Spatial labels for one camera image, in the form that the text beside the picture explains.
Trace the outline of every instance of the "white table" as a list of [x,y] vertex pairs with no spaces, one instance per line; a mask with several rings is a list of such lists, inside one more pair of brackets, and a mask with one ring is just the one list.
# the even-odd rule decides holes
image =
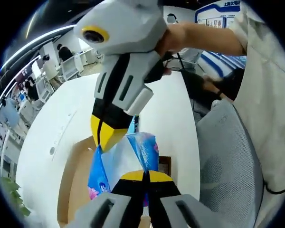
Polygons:
[[[23,144],[18,161],[16,182],[22,188],[24,204],[38,213],[47,228],[59,227],[57,222],[58,194],[72,145],[92,135],[90,117],[95,102],[94,88],[98,75],[65,82],[43,106]],[[140,128],[145,131],[150,130],[156,135],[160,154],[172,155],[172,174],[177,179],[180,191],[191,193],[199,199],[199,155],[197,141],[194,138],[196,133],[193,114],[192,111],[190,112],[190,101],[182,77],[167,77],[170,78],[163,78],[160,82],[149,84],[156,94],[142,112]],[[163,95],[160,93],[164,93],[167,99],[163,100]],[[170,108],[178,109],[179,118],[175,115],[176,111]],[[161,116],[167,111],[169,111],[166,114],[170,116],[170,122],[166,122],[167,118]],[[53,145],[56,152],[50,155]],[[177,153],[182,157],[176,160]],[[184,175],[184,178],[188,176],[190,178],[182,181],[181,175]],[[194,184],[184,185],[184,182],[191,181]]]
[[200,156],[190,99],[180,72],[147,84],[153,97],[138,129],[155,135],[161,156],[171,157],[171,177],[182,194],[200,199]]

